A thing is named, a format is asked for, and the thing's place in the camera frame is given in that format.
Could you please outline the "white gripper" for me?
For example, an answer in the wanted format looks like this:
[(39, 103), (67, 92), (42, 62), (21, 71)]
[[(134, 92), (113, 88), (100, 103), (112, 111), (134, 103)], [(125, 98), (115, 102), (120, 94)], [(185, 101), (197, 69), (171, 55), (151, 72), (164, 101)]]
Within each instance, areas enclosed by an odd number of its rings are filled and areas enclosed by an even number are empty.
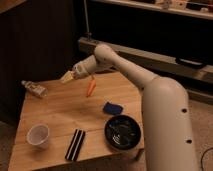
[(88, 77), (92, 74), (93, 66), (91, 63), (80, 61), (76, 63), (72, 71), (67, 71), (60, 79), (62, 83), (67, 83), (71, 80), (73, 80), (73, 77), (75, 79), (83, 79)]

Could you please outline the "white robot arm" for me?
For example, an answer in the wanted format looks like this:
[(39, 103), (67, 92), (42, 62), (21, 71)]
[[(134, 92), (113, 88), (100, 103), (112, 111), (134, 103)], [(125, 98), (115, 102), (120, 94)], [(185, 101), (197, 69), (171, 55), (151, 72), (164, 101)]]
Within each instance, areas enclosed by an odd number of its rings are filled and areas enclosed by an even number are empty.
[(189, 97), (176, 80), (159, 76), (99, 44), (61, 81), (82, 79), (116, 68), (142, 94), (142, 121), (147, 171), (199, 171), (189, 115)]

